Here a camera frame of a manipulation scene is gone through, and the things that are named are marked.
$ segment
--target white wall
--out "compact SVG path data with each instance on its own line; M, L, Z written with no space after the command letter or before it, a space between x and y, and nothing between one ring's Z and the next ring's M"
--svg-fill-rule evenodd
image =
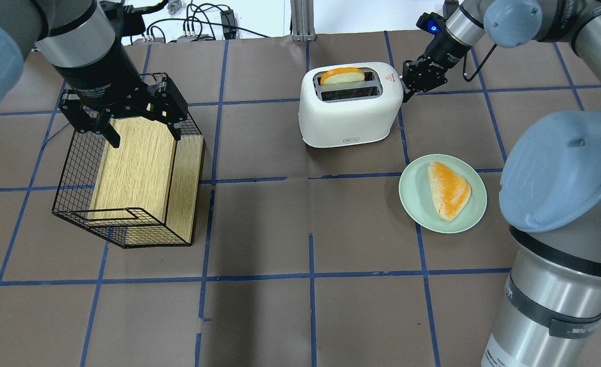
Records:
M158 0L126 0L127 5L144 7ZM221 0L214 4L226 4L235 10L240 27L257 31L271 37L289 34L291 21L290 0ZM317 33L357 33L371 31L413 30L416 20L423 12L441 12L443 0L315 0L314 22ZM221 23L217 9L206 12L211 22ZM147 14L146 25L165 18L185 18L185 11L170 16L166 9ZM163 21L157 24L165 32L167 41L182 36L182 21ZM204 33L209 33L204 25ZM223 38L222 28L213 26L217 39ZM255 38L240 31L241 38ZM124 44L129 44L128 37Z

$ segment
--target white toaster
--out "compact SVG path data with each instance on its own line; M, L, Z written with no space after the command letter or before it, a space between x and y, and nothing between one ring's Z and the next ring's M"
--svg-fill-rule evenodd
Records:
M320 86L337 67L356 67L363 82ZM377 142L389 135L402 103L398 73L386 63L355 63L310 70L300 87L298 124L303 140L315 148Z

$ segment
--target metal frame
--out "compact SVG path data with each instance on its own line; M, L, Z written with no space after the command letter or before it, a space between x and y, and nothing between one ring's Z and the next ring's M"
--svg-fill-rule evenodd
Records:
M316 39L314 0L291 0L291 38L296 42Z

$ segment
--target light green plate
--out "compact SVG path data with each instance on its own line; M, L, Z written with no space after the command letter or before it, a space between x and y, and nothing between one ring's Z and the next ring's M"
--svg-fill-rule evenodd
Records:
M431 202L427 168L438 161L468 181L471 188L468 203L452 221L439 218ZM424 155L411 162L400 177L400 201L417 223L440 233L459 233L477 224L486 211L486 186L479 174L466 162L445 154Z

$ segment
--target blue grid line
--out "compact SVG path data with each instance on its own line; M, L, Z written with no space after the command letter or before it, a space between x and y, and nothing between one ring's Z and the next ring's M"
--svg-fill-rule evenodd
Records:
M565 77L567 77L568 83L570 83L570 88L572 89L572 93L575 94L575 99L577 100L579 109L581 111L585 111L584 103L582 103L582 99L579 98L579 93L577 93L577 89L575 88L575 83L572 81L572 77L570 76L570 71L568 70L568 66L565 65L565 60L563 60L563 54L561 54L559 45L556 43L553 43L552 45L554 45L554 51L556 51L556 55L559 57L559 61L561 61L561 66L563 67L563 72L565 72Z
M194 344L194 367L199 367L201 360L201 333L196 333L196 343Z
M475 67L479 67L479 63L477 61L477 54L475 53L475 49L471 48L471 54L473 55L473 61L475 61ZM502 142L502 137L500 135L500 130L498 128L498 121L496 120L496 114L493 112L493 106L491 106L491 98L488 95L488 90L486 89L486 83L484 82L484 76L480 71L477 74L479 77L479 82L482 85L482 91L484 91L484 99L486 100L486 106L488 107L488 113L491 116L491 122L493 123L493 129L496 132L496 137L498 138L498 144L500 147L500 153L502 153L502 160L506 162L506 151L504 148L504 143Z
M451 269L451 270L428 270L430 275L457 275L457 274L505 274L511 268L487 268L487 269Z
M321 177L309 177L308 179L335 179L335 178L366 178L366 177L397 177L402 172L381 172L381 173L350 173L350 174L326 174Z
M316 293L314 290L314 235L309 237L310 252L310 334L312 342L312 367L317 367L317 344L316 344Z
M195 103L187 104L187 107L199 107L199 106L219 106L219 102L195 102Z
M389 64L395 69L393 63L393 52L391 51L391 42L389 41L389 32L384 31L384 40L387 44L387 53L389 54ZM400 126L400 139L402 140L402 152L405 155L405 165L409 164L409 155L407 151L407 138L405 136L405 121L402 118L402 109L398 110L398 125Z
M416 237L419 240L419 253L421 255L421 270L423 276L423 286L425 288L425 301L427 304L427 318L429 321L429 333L431 334L431 347L434 352L434 363L436 367L441 367L441 358L439 356L439 345L436 339L436 326L434 325L434 312L431 307L431 292L429 292L429 270L427 269L427 260L425 258L425 248L422 241L421 226L416 223Z
M305 41L305 72L310 71L310 42Z
M45 151L45 142L47 141L47 139L49 139L49 133L51 132L51 127L53 126L54 123L54 119L56 118L56 109L58 107L58 103L59 103L59 98L61 93L63 92L63 90L65 89L65 81L63 81L63 83L61 84L61 89L58 93L58 98L57 98L57 102L56 105L54 105L53 108L53 112L51 114L51 119L49 119L49 125L47 126L47 131L45 132L45 136L42 139L42 146L40 147L40 151L38 153L38 158L36 159L36 164L33 167L33 173L31 174L31 180L29 183L29 190L26 191L26 194L24 195L24 201L22 202L22 207L19 210L19 214L17 215L17 221L16 221L16 225L13 228L13 234L11 235L11 239L9 241L9 246L7 248L7 253L4 256L4 261L2 262L2 267L0 268L0 282L2 281L3 277L4 277L4 273L7 269L7 264L9 264L9 258L11 255L11 251L13 250L13 245L15 244L15 239L17 237L17 232L19 230L19 225L22 222L22 216L24 215L24 211L26 209L26 203L28 203L29 201L29 196L31 194L31 190L30 188L32 188L33 186L33 182L36 179L36 176L38 174L38 167L40 167L40 161L42 160L42 154Z
M101 290L101 284L103 280L103 270L105 269L105 261L108 258L108 241L105 242L103 247L103 256L101 258L101 265L99 265L99 274L97 275L95 285L95 295L93 296L93 304L90 309L90 317L88 318L88 326L86 328L86 339L84 339L84 349L81 352L81 363L79 367L85 367L86 358L88 357L88 346L90 345L90 336L93 332L93 324L95 322L96 305L99 300L99 290Z
M224 45L224 60L221 66L221 83L219 85L219 103L217 107L217 126L214 130L214 150L212 153L212 182L217 178L217 153L219 152L219 134L221 133L221 114L224 107L224 86L226 84L226 65L228 64L228 45L226 40Z
M76 186L63 186L62 190L75 190L75 189L93 189L95 185L76 185ZM0 188L0 193L6 193L9 191L52 191L58 189L58 186L33 186L31 188Z
M198 283L207 281L202 276L181 276L181 277L135 277L135 278L117 278L104 279L102 284L152 284L152 283Z
M490 88L487 93L506 93L506 92L521 92L521 91L559 91L572 89L595 89L601 88L600 84L590 84L587 86L554 86L554 87L528 87L528 88ZM416 93L416 95L445 95L445 94L470 94L484 93L484 90L456 90L456 91L428 91Z
M285 181L287 176L278 177L254 177L254 178L229 178L215 179L215 184L241 184L244 182L267 182L267 181Z
M56 135L58 135L60 132L62 132L63 130L65 130L66 127L68 127L70 125L70 123L65 123L65 126L59 128L58 132L53 133L53 135L51 135L51 137L49 137L49 139L47 139L47 141L45 142L45 145L47 145L47 143L49 143L49 141L51 139L54 139L54 137L56 137Z
M147 55L144 57L144 66L142 66L142 74L147 73L147 67L149 66L149 58L151 57L151 44L147 46Z
M448 274L493 274L507 273L510 268L486 269L439 269L428 270L429 275ZM139 283L198 283L203 281L259 281L279 279L310 279L312 277L384 277L384 276L422 276L422 270L392 270L369 272L314 272L291 274L263 274L255 276L188 276L188 277L138 277L103 279L102 284L139 284ZM59 280L19 280L0 281L0 286L31 286L31 285L91 285L96 279L59 279Z
M208 208L207 228L205 228L205 251L203 251L203 281L201 282L201 291L199 294L199 318L205 320L205 291L207 287L208 264L210 261L210 237L212 237L212 217L214 214L214 190L210 191L210 204ZM194 349L194 365L199 366L201 358L201 333L196 336L196 345Z
M0 286L19 285L90 285L96 284L96 279L57 279L57 280L14 280L0 281Z
M0 193L7 193L9 191L27 191L29 188L0 188Z
M475 170L477 173L502 173L503 169L479 169Z
M234 100L231 102L224 102L224 105L234 104L260 104L260 103L285 103L285 102L298 102L300 98L278 98L278 99L258 99L258 100Z
M53 114L53 111L0 112L0 117L27 116L27 115L50 115L50 114Z

